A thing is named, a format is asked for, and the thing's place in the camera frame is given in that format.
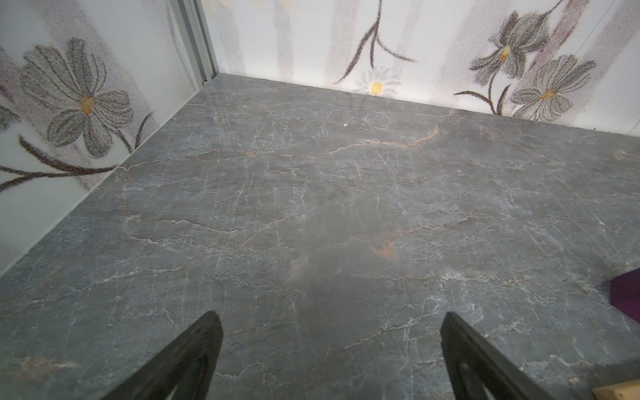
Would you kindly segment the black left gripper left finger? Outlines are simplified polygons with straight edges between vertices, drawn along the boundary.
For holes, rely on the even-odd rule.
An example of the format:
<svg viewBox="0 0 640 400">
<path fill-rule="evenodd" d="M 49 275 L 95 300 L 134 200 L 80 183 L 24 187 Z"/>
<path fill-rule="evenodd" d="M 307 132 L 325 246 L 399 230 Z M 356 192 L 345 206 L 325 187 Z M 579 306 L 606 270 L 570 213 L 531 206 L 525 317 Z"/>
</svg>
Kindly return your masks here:
<svg viewBox="0 0 640 400">
<path fill-rule="evenodd" d="M 223 326 L 208 311 L 106 399 L 205 399 L 223 344 Z"/>
</svg>

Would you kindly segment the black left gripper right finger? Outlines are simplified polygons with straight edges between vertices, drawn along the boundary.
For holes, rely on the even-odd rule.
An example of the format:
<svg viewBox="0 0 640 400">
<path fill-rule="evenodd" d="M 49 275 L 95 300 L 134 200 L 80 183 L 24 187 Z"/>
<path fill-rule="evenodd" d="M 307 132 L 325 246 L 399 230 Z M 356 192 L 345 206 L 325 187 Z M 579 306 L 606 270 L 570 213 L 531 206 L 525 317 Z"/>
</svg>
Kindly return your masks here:
<svg viewBox="0 0 640 400">
<path fill-rule="evenodd" d="M 458 314 L 448 312 L 441 347 L 456 399 L 550 399 Z"/>
</svg>

